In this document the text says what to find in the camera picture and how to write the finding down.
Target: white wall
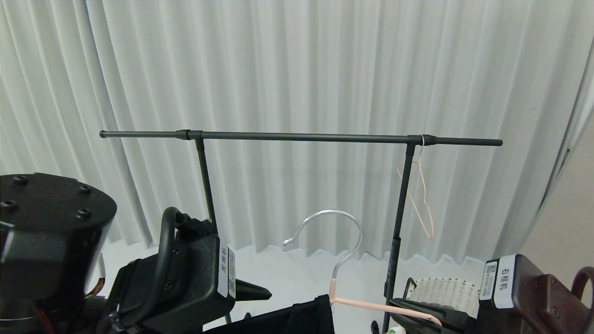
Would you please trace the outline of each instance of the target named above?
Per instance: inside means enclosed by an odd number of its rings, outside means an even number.
[[[590,121],[521,252],[568,288],[580,268],[594,266],[593,166],[594,121]],[[584,296],[589,305],[591,290],[586,288]]]

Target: black garment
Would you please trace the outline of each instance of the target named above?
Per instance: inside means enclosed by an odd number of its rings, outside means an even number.
[[[213,328],[204,334],[334,334],[330,298],[322,295],[303,304]]]

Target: pink hanger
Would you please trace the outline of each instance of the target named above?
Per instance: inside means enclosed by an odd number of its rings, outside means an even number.
[[[340,261],[338,261],[338,263],[336,263],[336,265],[334,266],[334,271],[332,271],[332,279],[330,280],[330,292],[328,293],[328,295],[330,296],[330,305],[332,305],[334,303],[339,303],[339,304],[350,305],[350,306],[355,306],[355,307],[368,308],[370,310],[378,310],[378,311],[384,311],[384,312],[389,312],[389,313],[402,314],[405,316],[429,320],[429,321],[433,322],[434,324],[442,326],[441,321],[439,321],[439,319],[437,319],[436,317],[434,317],[428,313],[408,310],[406,308],[401,308],[401,307],[382,305],[382,304],[374,304],[374,303],[369,303],[366,301],[358,301],[358,300],[352,300],[352,299],[341,298],[341,297],[335,296],[336,275],[338,274],[338,269],[346,260],[351,258],[353,255],[355,255],[355,253],[357,253],[359,251],[359,248],[361,247],[361,243],[363,242],[363,228],[361,227],[361,221],[359,219],[357,219],[357,217],[351,215],[350,213],[341,211],[341,210],[322,210],[320,212],[316,212],[313,215],[305,218],[303,220],[303,222],[301,222],[301,224],[299,225],[299,227],[297,227],[297,230],[293,234],[293,237],[283,241],[283,246],[286,246],[286,245],[292,243],[295,240],[295,238],[297,238],[297,236],[299,235],[301,230],[305,227],[305,225],[307,225],[307,223],[312,221],[313,218],[316,218],[316,217],[319,217],[322,215],[329,215],[329,214],[337,214],[337,215],[346,216],[346,217],[350,218],[352,221],[354,221],[355,224],[357,224],[357,227],[359,228],[359,240],[357,241],[357,245],[349,254],[344,256],[342,259],[340,259]]]

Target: black metal rod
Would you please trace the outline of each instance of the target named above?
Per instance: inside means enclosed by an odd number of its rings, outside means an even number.
[[[208,216],[214,226],[214,233],[219,234],[217,219],[214,215],[213,192],[210,188],[210,177],[208,177],[208,166],[206,165],[206,152],[204,151],[204,139],[196,139],[196,150],[198,151],[198,160],[200,161],[200,174],[202,174],[202,183],[204,184],[204,194],[206,196],[206,207]]]
[[[126,138],[178,138],[184,140],[196,139],[235,139],[235,140],[286,140],[286,141],[330,141],[345,143],[393,143],[393,144],[415,144],[415,145],[478,145],[478,146],[501,146],[499,139],[478,139],[478,138],[440,138],[424,135],[409,136],[383,136],[368,134],[311,134],[311,133],[256,133],[256,132],[215,132],[197,130],[179,131],[101,131],[102,138],[126,137]]]
[[[386,284],[384,285],[384,296],[386,305],[390,305],[390,300],[394,298],[394,285],[396,284],[396,269],[398,268],[398,257],[400,255],[400,228],[402,227],[402,217],[405,212],[406,192],[410,179],[410,169],[412,167],[412,158],[415,155],[414,144],[406,146],[405,168],[402,171],[402,183],[400,184],[400,195],[398,197],[398,208],[396,209],[396,221],[394,223],[394,234],[392,236],[392,245],[390,248],[390,260],[388,262],[388,273],[386,275]],[[384,323],[382,333],[388,332],[390,325],[390,313],[384,313]]]

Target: white label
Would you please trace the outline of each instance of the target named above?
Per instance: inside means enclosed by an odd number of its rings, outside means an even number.
[[[514,285],[514,267],[516,266],[516,255],[507,255],[499,259],[497,269],[497,283],[495,284],[496,308],[513,308],[514,302],[511,299],[511,290]]]
[[[227,264],[227,246],[223,244],[219,248],[219,286],[217,291],[223,296],[227,297],[229,293],[229,267]]]
[[[483,273],[483,283],[481,284],[479,300],[490,300],[493,297],[495,275],[497,275],[497,261],[487,262],[485,264],[485,272]]]
[[[229,249],[229,295],[235,298],[235,253]]]

